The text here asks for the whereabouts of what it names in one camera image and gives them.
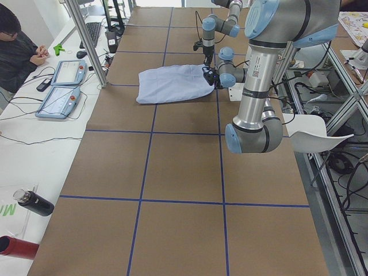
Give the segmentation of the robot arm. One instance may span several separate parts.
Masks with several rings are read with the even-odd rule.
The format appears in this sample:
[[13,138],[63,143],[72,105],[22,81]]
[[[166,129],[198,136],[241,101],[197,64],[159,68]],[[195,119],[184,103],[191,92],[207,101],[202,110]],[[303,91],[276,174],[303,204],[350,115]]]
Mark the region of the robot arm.
[[227,8],[229,13],[226,20],[222,20],[215,14],[211,14],[202,21],[200,47],[203,49],[203,54],[205,55],[204,65],[207,67],[211,65],[214,55],[215,32],[236,37],[240,30],[238,22],[240,12],[243,8],[243,1],[239,0],[214,0],[212,3]]
[[218,55],[220,85],[244,83],[239,112],[225,128],[231,152],[264,153],[279,146],[283,126],[268,99],[278,54],[288,42],[305,48],[333,40],[340,5],[340,1],[251,1],[244,30],[251,48],[248,68],[233,66],[230,47]]

